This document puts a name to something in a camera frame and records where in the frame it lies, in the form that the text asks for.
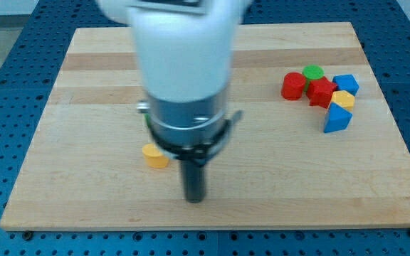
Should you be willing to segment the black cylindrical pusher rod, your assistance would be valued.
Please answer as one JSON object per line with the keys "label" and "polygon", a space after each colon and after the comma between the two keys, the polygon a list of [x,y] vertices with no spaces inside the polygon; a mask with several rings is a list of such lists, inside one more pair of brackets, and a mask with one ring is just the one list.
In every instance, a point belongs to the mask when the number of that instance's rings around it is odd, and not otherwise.
{"label": "black cylindrical pusher rod", "polygon": [[181,161],[184,197],[189,203],[200,203],[206,195],[205,167],[193,161]]}

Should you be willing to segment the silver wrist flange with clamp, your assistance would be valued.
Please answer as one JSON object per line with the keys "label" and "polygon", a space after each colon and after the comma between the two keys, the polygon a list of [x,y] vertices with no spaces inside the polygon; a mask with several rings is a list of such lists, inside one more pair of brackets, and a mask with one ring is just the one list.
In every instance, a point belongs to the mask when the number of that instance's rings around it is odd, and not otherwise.
{"label": "silver wrist flange with clamp", "polygon": [[227,145],[243,112],[227,117],[226,94],[191,102],[170,102],[148,96],[137,103],[140,114],[149,114],[149,135],[170,159],[205,166]]}

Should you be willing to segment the green block behind arm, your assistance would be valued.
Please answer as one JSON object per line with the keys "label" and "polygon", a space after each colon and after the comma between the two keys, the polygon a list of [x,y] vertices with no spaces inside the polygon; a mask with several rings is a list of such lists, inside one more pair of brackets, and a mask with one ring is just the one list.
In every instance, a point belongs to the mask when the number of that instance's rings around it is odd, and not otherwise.
{"label": "green block behind arm", "polygon": [[151,129],[151,119],[149,114],[144,114],[144,119],[148,129]]}

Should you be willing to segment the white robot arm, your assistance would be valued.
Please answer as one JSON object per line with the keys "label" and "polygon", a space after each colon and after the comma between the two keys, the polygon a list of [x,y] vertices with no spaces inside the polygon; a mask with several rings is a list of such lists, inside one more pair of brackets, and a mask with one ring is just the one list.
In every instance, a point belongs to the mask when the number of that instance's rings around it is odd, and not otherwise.
{"label": "white robot arm", "polygon": [[185,199],[206,195],[205,168],[242,111],[228,115],[232,45],[248,1],[98,0],[128,25],[146,100],[137,109],[163,154],[181,166]]}

